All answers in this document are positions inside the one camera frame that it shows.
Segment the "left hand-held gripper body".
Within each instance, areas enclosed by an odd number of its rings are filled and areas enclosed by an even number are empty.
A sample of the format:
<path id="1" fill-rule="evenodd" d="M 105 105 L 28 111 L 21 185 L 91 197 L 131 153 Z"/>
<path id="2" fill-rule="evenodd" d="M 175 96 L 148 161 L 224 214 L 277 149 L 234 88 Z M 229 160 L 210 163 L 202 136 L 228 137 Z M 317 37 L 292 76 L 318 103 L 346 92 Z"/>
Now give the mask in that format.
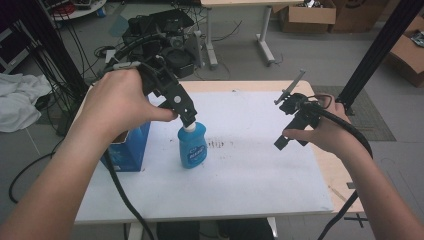
<path id="1" fill-rule="evenodd" d="M 183 86 L 179 83 L 163 57 L 156 56 L 149 62 L 142 62 L 138 67 L 142 81 L 143 94 L 154 93 L 163 96 L 163 108 L 173 109 L 182 118 L 194 118 L 197 111 L 194 103 Z"/>

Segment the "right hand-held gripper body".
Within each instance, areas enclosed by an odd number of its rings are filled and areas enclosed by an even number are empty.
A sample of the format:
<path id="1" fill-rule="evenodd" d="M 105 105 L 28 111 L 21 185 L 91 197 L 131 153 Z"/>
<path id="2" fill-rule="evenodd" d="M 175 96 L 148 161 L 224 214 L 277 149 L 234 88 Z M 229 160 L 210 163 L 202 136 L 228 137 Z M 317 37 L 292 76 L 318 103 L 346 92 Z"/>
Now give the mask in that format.
<path id="1" fill-rule="evenodd" d="M 300 70 L 300 74 L 292 81 L 292 83 L 282 90 L 282 94 L 274 101 L 275 105 L 279 105 L 279 109 L 286 115 L 293 115 L 293 120 L 286 126 L 286 129 L 304 130 L 307 126 L 316 128 L 320 117 L 307 110 L 306 107 L 312 102 L 309 98 L 301 93 L 293 93 L 294 88 L 306 73 L 304 69 Z"/>

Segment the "blue bottle with white cap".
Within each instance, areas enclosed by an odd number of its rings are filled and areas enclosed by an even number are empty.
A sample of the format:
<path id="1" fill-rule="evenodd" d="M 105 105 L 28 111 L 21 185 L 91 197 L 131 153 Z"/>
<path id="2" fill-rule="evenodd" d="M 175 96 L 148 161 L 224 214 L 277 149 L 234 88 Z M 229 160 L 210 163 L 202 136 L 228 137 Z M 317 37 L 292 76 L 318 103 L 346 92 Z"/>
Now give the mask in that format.
<path id="1" fill-rule="evenodd" d="M 207 157 L 206 127 L 194 122 L 178 131 L 179 152 L 182 166 L 186 169 L 200 165 Z"/>

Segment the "person's right hand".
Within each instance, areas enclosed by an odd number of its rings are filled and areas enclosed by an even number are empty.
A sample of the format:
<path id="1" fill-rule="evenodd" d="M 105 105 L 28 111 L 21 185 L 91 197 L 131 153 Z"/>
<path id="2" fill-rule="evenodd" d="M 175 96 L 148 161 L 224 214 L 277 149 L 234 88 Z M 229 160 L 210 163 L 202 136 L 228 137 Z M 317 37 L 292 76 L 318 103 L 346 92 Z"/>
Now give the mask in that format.
<path id="1" fill-rule="evenodd" d="M 321 118 L 318 127 L 314 130 L 287 129 L 282 132 L 282 135 L 313 143 L 343 161 L 371 157 L 366 148 L 351 133 L 326 117 Z"/>

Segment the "person's left hand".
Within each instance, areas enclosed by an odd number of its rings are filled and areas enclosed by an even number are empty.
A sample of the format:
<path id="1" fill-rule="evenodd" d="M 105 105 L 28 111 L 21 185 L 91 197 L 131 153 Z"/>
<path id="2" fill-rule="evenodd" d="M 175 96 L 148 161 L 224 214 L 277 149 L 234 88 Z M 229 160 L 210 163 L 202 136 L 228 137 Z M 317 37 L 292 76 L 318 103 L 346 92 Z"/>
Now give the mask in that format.
<path id="1" fill-rule="evenodd" d="M 170 122 L 173 110 L 152 105 L 135 69 L 106 73 L 88 92 L 76 124 L 92 141 L 111 143 L 125 131 L 150 121 Z"/>

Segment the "black robot equipment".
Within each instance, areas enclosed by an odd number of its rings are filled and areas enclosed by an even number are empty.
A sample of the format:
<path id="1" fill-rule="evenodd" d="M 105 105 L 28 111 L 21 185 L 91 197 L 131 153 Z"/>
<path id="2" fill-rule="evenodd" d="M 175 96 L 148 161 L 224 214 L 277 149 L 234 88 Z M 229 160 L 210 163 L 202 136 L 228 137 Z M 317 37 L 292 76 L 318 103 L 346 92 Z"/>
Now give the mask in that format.
<path id="1" fill-rule="evenodd" d="M 120 67 L 145 67 L 143 73 L 170 72 L 184 78 L 203 66 L 201 32 L 189 32 L 194 21 L 172 9 L 128 20 L 124 46 L 107 61 L 104 71 Z"/>

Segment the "blue cardboard box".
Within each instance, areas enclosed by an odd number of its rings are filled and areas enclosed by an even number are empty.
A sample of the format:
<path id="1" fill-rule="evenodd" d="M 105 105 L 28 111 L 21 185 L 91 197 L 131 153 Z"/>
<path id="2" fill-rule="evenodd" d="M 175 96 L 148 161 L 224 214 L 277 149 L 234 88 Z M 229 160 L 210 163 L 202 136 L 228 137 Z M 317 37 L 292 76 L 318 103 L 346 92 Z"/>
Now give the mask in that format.
<path id="1" fill-rule="evenodd" d="M 117 172 L 139 172 L 146 149 L 150 122 L 122 133 L 108 147 L 112 166 Z"/>

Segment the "white-legged desk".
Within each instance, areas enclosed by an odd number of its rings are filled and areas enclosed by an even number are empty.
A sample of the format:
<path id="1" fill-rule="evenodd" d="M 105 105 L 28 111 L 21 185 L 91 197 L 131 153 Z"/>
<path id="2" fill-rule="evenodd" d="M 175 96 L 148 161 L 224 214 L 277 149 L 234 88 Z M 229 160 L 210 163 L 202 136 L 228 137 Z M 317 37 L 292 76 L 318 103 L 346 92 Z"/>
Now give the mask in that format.
<path id="1" fill-rule="evenodd" d="M 207 9 L 206 16 L 206 39 L 205 48 L 208 56 L 211 69 L 218 66 L 218 59 L 215 54 L 214 46 L 212 43 L 212 9 L 216 7 L 229 7 L 229 6 L 263 6 L 264 14 L 262 20 L 261 32 L 255 35 L 258 48 L 265 57 L 267 66 L 275 63 L 274 55 L 272 54 L 267 42 L 266 34 L 268 30 L 269 20 L 272 12 L 272 6 L 278 4 L 295 4 L 300 0 L 200 0 L 201 5 Z"/>

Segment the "grey floor mat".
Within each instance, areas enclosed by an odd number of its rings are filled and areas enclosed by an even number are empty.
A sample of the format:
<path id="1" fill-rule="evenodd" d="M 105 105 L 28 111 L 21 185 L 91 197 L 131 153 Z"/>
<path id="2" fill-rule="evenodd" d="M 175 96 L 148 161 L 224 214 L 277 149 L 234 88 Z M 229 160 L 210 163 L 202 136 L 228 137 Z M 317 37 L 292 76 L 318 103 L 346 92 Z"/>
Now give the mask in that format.
<path id="1" fill-rule="evenodd" d="M 352 125 L 368 141 L 395 141 L 396 138 L 365 90 L 361 90 L 347 110 Z"/>

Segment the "open cardboard box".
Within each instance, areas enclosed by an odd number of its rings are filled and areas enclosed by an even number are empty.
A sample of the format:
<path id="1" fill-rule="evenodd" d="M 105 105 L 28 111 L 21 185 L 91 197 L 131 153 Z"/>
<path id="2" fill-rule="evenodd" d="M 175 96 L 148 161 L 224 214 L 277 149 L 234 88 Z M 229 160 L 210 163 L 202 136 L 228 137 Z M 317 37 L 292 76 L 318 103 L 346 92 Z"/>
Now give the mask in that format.
<path id="1" fill-rule="evenodd" d="M 336 6 L 332 0 L 314 0 L 313 7 L 291 4 L 279 12 L 280 27 L 285 33 L 326 33 L 336 22 Z"/>

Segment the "person's legs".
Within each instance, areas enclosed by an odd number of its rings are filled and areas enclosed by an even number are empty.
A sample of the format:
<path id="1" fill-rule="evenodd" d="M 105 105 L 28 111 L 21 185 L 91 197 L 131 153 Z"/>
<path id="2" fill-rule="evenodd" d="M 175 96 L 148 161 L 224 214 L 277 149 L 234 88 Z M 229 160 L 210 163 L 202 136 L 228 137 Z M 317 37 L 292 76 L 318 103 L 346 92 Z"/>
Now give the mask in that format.
<path id="1" fill-rule="evenodd" d="M 217 220 L 216 231 L 219 240 L 275 240 L 266 218 Z M 200 222 L 159 222 L 156 235 L 158 240 L 200 240 Z"/>

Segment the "closed cardboard box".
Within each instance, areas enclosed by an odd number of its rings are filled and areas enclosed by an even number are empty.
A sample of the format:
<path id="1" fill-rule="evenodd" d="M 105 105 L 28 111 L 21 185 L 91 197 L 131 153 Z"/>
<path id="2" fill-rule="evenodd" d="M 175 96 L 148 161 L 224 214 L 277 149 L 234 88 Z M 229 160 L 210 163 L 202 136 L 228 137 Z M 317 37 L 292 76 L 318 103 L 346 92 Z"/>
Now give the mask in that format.
<path id="1" fill-rule="evenodd" d="M 332 0 L 336 21 L 330 33 L 364 33 L 378 21 L 387 20 L 400 0 Z"/>

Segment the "round white table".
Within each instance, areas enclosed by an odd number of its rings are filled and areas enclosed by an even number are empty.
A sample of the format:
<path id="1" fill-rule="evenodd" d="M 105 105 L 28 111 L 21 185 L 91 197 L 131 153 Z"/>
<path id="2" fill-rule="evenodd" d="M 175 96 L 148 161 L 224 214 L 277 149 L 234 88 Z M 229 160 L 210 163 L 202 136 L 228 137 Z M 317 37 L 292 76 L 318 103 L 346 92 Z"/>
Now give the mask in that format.
<path id="1" fill-rule="evenodd" d="M 106 15 L 107 0 L 40 0 L 48 14 L 55 21 L 70 20 L 92 13 L 99 17 Z"/>

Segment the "white crumpled cloth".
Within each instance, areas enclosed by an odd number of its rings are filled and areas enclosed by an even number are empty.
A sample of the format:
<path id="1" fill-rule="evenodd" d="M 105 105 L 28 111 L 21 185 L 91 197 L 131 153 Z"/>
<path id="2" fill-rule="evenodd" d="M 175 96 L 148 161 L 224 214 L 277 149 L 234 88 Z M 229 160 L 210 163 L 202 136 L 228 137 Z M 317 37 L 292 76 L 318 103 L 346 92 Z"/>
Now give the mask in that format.
<path id="1" fill-rule="evenodd" d="M 35 123 L 41 117 L 35 104 L 51 90 L 44 75 L 0 73 L 0 132 L 15 132 Z"/>

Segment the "black metal stand post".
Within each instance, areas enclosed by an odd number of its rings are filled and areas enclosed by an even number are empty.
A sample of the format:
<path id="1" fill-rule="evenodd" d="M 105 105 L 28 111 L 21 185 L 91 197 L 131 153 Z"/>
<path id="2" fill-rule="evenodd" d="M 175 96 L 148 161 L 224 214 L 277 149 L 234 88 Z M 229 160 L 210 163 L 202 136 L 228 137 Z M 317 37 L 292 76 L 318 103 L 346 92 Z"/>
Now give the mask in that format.
<path id="1" fill-rule="evenodd" d="M 56 33 L 51 18 L 38 0 L 12 0 L 25 27 L 38 39 L 55 63 L 67 84 L 66 89 L 75 100 L 81 100 L 88 86 L 80 76 L 64 43 Z"/>
<path id="2" fill-rule="evenodd" d="M 346 111 L 423 7 L 424 0 L 400 0 L 336 98 Z"/>

